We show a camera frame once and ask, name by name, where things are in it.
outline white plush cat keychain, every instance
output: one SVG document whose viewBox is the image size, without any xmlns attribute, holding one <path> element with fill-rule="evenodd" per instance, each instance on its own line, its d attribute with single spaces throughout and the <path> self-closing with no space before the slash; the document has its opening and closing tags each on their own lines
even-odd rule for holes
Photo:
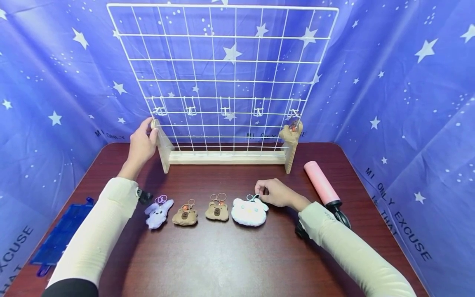
<svg viewBox="0 0 475 297">
<path fill-rule="evenodd" d="M 262 203 L 258 198 L 259 194 L 249 194 L 244 201 L 236 198 L 233 201 L 233 209 L 231 210 L 231 217 L 234 221 L 241 225 L 257 227 L 266 221 L 266 211 L 269 207 Z"/>
</svg>

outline plush toy face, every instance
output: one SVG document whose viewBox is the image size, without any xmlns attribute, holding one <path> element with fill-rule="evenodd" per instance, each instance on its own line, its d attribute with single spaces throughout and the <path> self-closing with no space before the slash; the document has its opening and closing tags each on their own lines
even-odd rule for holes
<svg viewBox="0 0 475 297">
<path fill-rule="evenodd" d="M 153 203 L 147 207 L 145 214 L 148 214 L 149 218 L 145 222 L 150 230 L 160 227 L 167 220 L 168 210 L 172 205 L 173 200 L 168 200 L 163 205 Z"/>
<path fill-rule="evenodd" d="M 269 207 L 258 198 L 254 199 L 254 202 L 236 198 L 233 201 L 231 216 L 239 224 L 257 227 L 266 221 L 268 210 Z"/>
<path fill-rule="evenodd" d="M 208 209 L 205 211 L 205 216 L 210 220 L 226 221 L 229 219 L 228 206 L 224 203 L 210 202 Z"/>
<path fill-rule="evenodd" d="M 182 208 L 175 213 L 171 221 L 177 225 L 190 226 L 196 224 L 198 221 L 198 215 L 196 214 L 196 210 L 185 210 Z"/>
</svg>

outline black sleeve cuff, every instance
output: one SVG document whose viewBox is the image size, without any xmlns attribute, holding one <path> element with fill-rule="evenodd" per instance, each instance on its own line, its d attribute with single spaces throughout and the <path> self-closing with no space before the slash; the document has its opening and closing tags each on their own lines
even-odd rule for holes
<svg viewBox="0 0 475 297">
<path fill-rule="evenodd" d="M 49 286 L 41 297 L 99 297 L 99 290 L 89 280 L 67 278 Z"/>
</svg>

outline grid wire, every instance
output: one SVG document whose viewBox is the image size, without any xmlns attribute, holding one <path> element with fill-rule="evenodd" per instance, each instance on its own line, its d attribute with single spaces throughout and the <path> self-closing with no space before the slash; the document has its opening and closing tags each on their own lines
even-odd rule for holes
<svg viewBox="0 0 475 297">
<path fill-rule="evenodd" d="M 112 8 L 130 8 L 130 13 L 133 15 L 133 18 L 135 20 L 136 24 L 136 31 L 132 29 L 131 32 L 127 32 L 127 30 L 119 30 L 117 23 L 122 21 L 120 20 L 120 15 L 114 15 L 112 13 Z M 143 30 L 141 28 L 141 23 L 139 22 L 140 17 L 137 18 L 136 10 L 140 8 L 150 8 L 153 10 L 156 10 L 156 13 L 159 16 L 160 21 L 158 22 L 158 26 L 161 26 L 162 34 L 151 34 L 151 33 L 143 33 Z M 163 9 L 169 9 L 169 8 L 176 8 L 179 9 L 178 12 L 180 13 L 181 11 L 183 12 L 184 16 L 184 25 L 186 28 L 186 34 L 171 34 L 170 29 L 167 32 L 167 28 L 165 27 L 166 19 L 162 18 L 162 11 Z M 209 23 L 211 31 L 213 31 L 213 17 L 212 17 L 212 9 L 220 9 L 223 10 L 223 8 L 226 9 L 231 9 L 234 11 L 234 32 L 232 35 L 215 35 L 214 32 L 212 34 L 207 34 L 205 35 L 199 35 L 199 34 L 190 34 L 190 25 L 187 22 L 187 17 L 186 13 L 189 10 L 192 9 L 207 9 L 207 17 L 209 17 Z M 233 150 L 242 150 L 246 149 L 247 151 L 255 151 L 256 149 L 260 151 L 268 151 L 268 150 L 280 150 L 281 148 L 286 149 L 285 147 L 278 147 L 279 143 L 281 143 L 281 140 L 278 136 L 272 135 L 272 136 L 267 136 L 266 135 L 266 130 L 267 129 L 281 129 L 286 121 L 289 120 L 296 120 L 297 122 L 300 121 L 300 118 L 302 116 L 302 113 L 304 112 L 305 106 L 307 104 L 309 95 L 315 85 L 314 81 L 318 76 L 318 72 L 320 69 L 320 65 L 322 63 L 322 59 L 325 55 L 326 49 L 328 47 L 328 43 L 331 39 L 331 34 L 333 31 L 333 28 L 335 26 L 337 17 L 338 17 L 338 9 L 337 8 L 329 8 L 329 7 L 298 7 L 298 6 L 259 6 L 259 5 L 226 5 L 226 6 L 221 6 L 221 5 L 195 5 L 195 4 L 132 4 L 132 3 L 110 3 L 107 5 L 107 9 L 109 12 L 109 15 L 111 17 L 112 23 L 114 25 L 114 29 L 117 32 L 117 35 L 119 36 L 119 40 L 121 42 L 122 48 L 124 50 L 125 56 L 129 62 L 129 65 L 132 69 L 132 72 L 134 74 L 134 77 L 139 85 L 140 91 L 142 93 L 142 96 L 145 99 L 145 102 L 149 108 L 150 113 L 152 114 L 153 117 L 158 118 L 161 127 L 163 128 L 170 128 L 169 131 L 171 131 L 172 135 L 166 135 L 169 137 L 174 145 L 175 148 L 178 150 L 228 150 L 232 148 Z M 260 12 L 260 22 L 259 26 L 263 26 L 263 15 L 264 12 L 267 10 L 279 10 L 282 11 L 285 14 L 285 19 L 284 19 L 284 26 L 282 28 L 282 35 L 281 36 L 242 36 L 238 34 L 238 11 L 239 10 L 258 10 Z M 289 17 L 289 12 L 291 11 L 296 11 L 296 12 L 305 12 L 305 11 L 313 11 L 310 23 L 307 26 L 307 29 L 310 29 L 312 27 L 312 22 L 314 20 L 315 13 L 317 11 L 324 11 L 324 12 L 334 12 L 334 17 L 332 19 L 332 24 L 331 28 L 328 32 L 328 35 L 325 37 L 295 37 L 295 36 L 286 36 L 287 32 L 287 21 Z M 145 55 L 142 55 L 140 58 L 136 57 L 131 57 L 130 53 L 130 48 L 127 48 L 125 46 L 123 38 L 141 38 L 142 44 L 145 49 Z M 150 52 L 149 52 L 149 46 L 147 45 L 147 42 L 145 41 L 145 38 L 154 38 L 154 42 L 160 42 L 165 40 L 166 44 L 166 56 L 167 58 L 154 58 L 151 57 Z M 188 47 L 190 49 L 190 58 L 176 58 L 173 56 L 172 49 L 170 46 L 170 41 L 174 40 L 175 38 L 186 38 L 188 41 Z M 193 56 L 193 49 L 192 49 L 192 41 L 191 38 L 206 38 L 211 41 L 212 45 L 212 59 L 206 59 L 206 58 L 196 58 Z M 230 49 L 231 51 L 237 51 L 236 47 L 238 44 L 238 39 L 257 39 L 257 47 L 256 47 L 256 59 L 255 60 L 250 60 L 250 59 L 239 59 L 238 57 L 233 57 L 232 59 L 216 59 L 215 52 L 217 49 L 215 48 L 215 45 L 223 40 L 223 38 L 226 39 L 233 39 L 234 40 L 234 49 Z M 279 46 L 279 51 L 277 55 L 277 59 L 259 59 L 259 52 L 261 49 L 261 41 L 264 39 L 268 40 L 277 40 L 280 42 Z M 300 50 L 300 55 L 298 61 L 284 61 L 282 60 L 281 54 L 283 50 L 283 44 L 284 41 L 296 41 L 296 40 L 301 40 L 305 42 L 305 45 L 307 44 L 307 41 L 310 43 L 315 43 L 317 40 L 321 40 L 324 42 L 323 45 L 323 50 L 321 54 L 319 55 L 319 58 L 317 61 L 306 61 L 303 60 L 304 57 L 304 51 L 305 51 L 305 45 L 303 48 Z M 138 69 L 134 66 L 134 63 L 136 62 L 147 62 L 150 67 L 151 67 L 151 72 L 153 74 L 153 78 L 144 78 L 144 76 L 141 76 Z M 156 67 L 154 67 L 154 62 L 163 62 L 163 63 L 170 63 L 171 64 L 171 69 L 173 73 L 174 79 L 165 79 L 162 78 L 159 73 L 157 73 Z M 181 78 L 178 75 L 178 69 L 177 69 L 177 63 L 181 62 L 190 62 L 192 67 L 192 79 L 185 79 Z M 207 62 L 213 64 L 213 75 L 211 79 L 198 79 L 197 78 L 197 71 L 195 69 L 195 63 L 196 62 Z M 217 63 L 232 63 L 233 65 L 233 77 L 232 79 L 218 79 L 217 77 Z M 239 63 L 253 63 L 255 64 L 255 71 L 254 71 L 254 79 L 253 80 L 239 80 L 237 79 L 237 65 Z M 274 75 L 272 77 L 272 80 L 261 80 L 258 79 L 258 66 L 259 65 L 272 65 L 275 64 L 275 70 L 274 70 Z M 296 64 L 296 71 L 293 77 L 292 81 L 280 81 L 277 80 L 277 72 L 279 65 L 293 65 Z M 316 65 L 316 70 L 315 72 L 311 75 L 312 79 L 310 81 L 299 81 L 298 80 L 298 73 L 299 73 L 299 68 L 302 65 Z M 156 84 L 157 89 L 158 89 L 158 96 L 149 96 L 147 95 L 149 93 L 149 90 L 144 89 L 143 83 L 151 83 L 150 86 L 153 86 L 153 83 Z M 162 92 L 161 89 L 161 83 L 173 83 L 176 85 L 173 89 L 178 90 L 178 96 L 175 97 L 173 92 L 168 93 L 169 96 L 164 96 L 166 92 Z M 182 86 L 181 84 L 183 83 L 194 83 L 193 91 L 196 93 L 194 96 L 190 96 L 189 94 L 187 95 L 186 92 L 182 94 Z M 214 85 L 214 91 L 216 96 L 200 96 L 200 88 L 199 88 L 199 83 L 211 83 Z M 231 83 L 233 84 L 233 96 L 219 96 L 219 84 L 228 84 Z M 239 84 L 252 84 L 252 96 L 251 97 L 246 97 L 246 96 L 238 96 L 237 94 L 237 86 Z M 256 84 L 271 84 L 270 87 L 270 98 L 256 98 L 258 94 L 256 94 Z M 291 88 L 291 91 L 289 92 L 288 97 L 280 97 L 279 96 L 279 89 L 282 88 L 282 86 L 288 85 Z M 294 94 L 300 86 L 304 86 L 309 88 L 308 92 L 306 92 L 305 98 L 294 98 Z M 174 101 L 174 100 L 180 100 L 180 106 L 181 108 L 177 108 L 177 105 L 174 105 L 172 107 L 167 106 L 166 102 L 169 101 Z M 236 110 L 236 101 L 251 101 L 251 109 L 247 110 L 246 108 L 243 108 L 243 110 Z M 210 102 L 216 102 L 216 111 L 205 111 L 206 106 L 210 104 Z M 281 104 L 285 102 L 285 108 L 281 108 L 278 112 L 276 111 L 271 111 L 271 104 L 280 102 Z M 189 123 L 189 119 L 191 117 L 195 117 L 199 114 L 199 117 L 201 119 L 201 123 L 198 124 L 192 124 Z M 177 124 L 173 123 L 171 116 L 174 115 L 183 115 L 185 119 L 185 124 Z M 250 120 L 249 124 L 236 124 L 236 119 L 230 119 L 232 120 L 232 125 L 225 125 L 220 122 L 220 116 L 225 116 L 225 117 L 233 117 L 235 115 L 248 115 Z M 275 121 L 275 116 L 277 118 L 281 118 L 281 121 L 279 125 L 273 125 L 269 123 L 269 118 L 272 117 L 274 119 L 273 122 Z M 265 117 L 265 123 L 263 125 L 259 125 L 260 120 L 256 121 L 255 124 L 253 124 L 253 121 L 255 119 L 260 119 Z M 216 124 L 209 124 L 206 123 L 205 119 L 217 119 L 217 125 Z M 182 127 L 186 128 L 185 131 L 188 131 L 187 135 L 179 135 L 177 130 L 182 131 Z M 201 128 L 203 131 L 203 135 L 193 135 L 191 132 L 191 129 L 193 127 L 198 127 Z M 206 135 L 206 128 L 213 128 L 216 127 L 218 131 L 218 135 Z M 224 129 L 227 129 L 229 127 L 232 127 L 233 134 L 232 135 L 222 135 L 222 131 Z M 244 137 L 242 136 L 236 136 L 236 128 L 243 128 L 247 131 L 246 139 L 247 142 L 244 141 L 244 143 L 236 143 L 236 139 L 242 139 Z M 251 133 L 253 128 L 260 128 L 260 131 L 263 130 L 262 133 L 262 140 L 257 141 L 257 142 L 251 142 Z"/>
</svg>

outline plush keychain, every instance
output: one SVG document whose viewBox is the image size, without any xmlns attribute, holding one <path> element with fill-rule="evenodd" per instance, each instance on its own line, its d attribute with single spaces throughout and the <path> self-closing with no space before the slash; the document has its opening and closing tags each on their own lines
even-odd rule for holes
<svg viewBox="0 0 475 297">
<path fill-rule="evenodd" d="M 224 195 L 224 199 L 219 199 L 220 195 Z M 211 202 L 208 204 L 208 209 L 205 212 L 205 217 L 210 220 L 227 221 L 229 219 L 228 205 L 224 203 L 226 200 L 225 193 L 219 193 L 218 195 L 211 195 Z"/>
<path fill-rule="evenodd" d="M 196 224 L 198 221 L 198 214 L 196 210 L 192 209 L 195 205 L 195 200 L 190 199 L 188 200 L 187 204 L 184 204 L 177 213 L 173 216 L 171 221 L 174 224 L 181 225 L 181 226 L 191 226 Z"/>
<path fill-rule="evenodd" d="M 149 226 L 149 229 L 157 229 L 163 222 L 167 220 L 168 210 L 173 205 L 173 200 L 168 200 L 167 195 L 162 195 L 155 199 L 155 203 L 152 203 L 145 210 L 145 214 L 149 215 L 149 218 L 145 221 Z"/>
<path fill-rule="evenodd" d="M 249 194 L 244 201 L 236 198 L 233 201 L 233 209 L 231 209 L 231 217 L 233 220 L 241 225 L 246 226 L 260 226 L 266 221 L 266 211 L 269 207 L 262 203 L 258 198 L 259 194 Z"/>
</svg>

